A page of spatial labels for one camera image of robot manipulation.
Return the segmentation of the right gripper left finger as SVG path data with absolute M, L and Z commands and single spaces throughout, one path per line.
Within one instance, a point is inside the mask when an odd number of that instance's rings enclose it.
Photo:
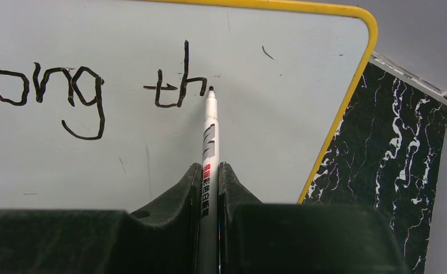
M 0 273 L 194 273 L 202 167 L 138 210 L 0 209 Z

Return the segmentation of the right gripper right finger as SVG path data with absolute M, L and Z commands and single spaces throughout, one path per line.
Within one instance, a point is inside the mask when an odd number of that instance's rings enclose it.
M 406 273 L 386 215 L 359 205 L 261 202 L 219 170 L 221 273 Z

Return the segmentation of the white black whiteboard marker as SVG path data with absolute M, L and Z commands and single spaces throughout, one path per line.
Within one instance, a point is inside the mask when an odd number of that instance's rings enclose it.
M 218 173 L 220 164 L 218 102 L 214 88 L 209 88 L 203 132 L 200 222 L 196 273 L 218 273 Z

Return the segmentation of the yellow framed whiteboard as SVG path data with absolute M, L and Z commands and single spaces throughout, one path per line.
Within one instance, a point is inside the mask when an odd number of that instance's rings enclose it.
M 135 210 L 202 159 L 304 199 L 378 37 L 348 5 L 0 1 L 0 209 Z

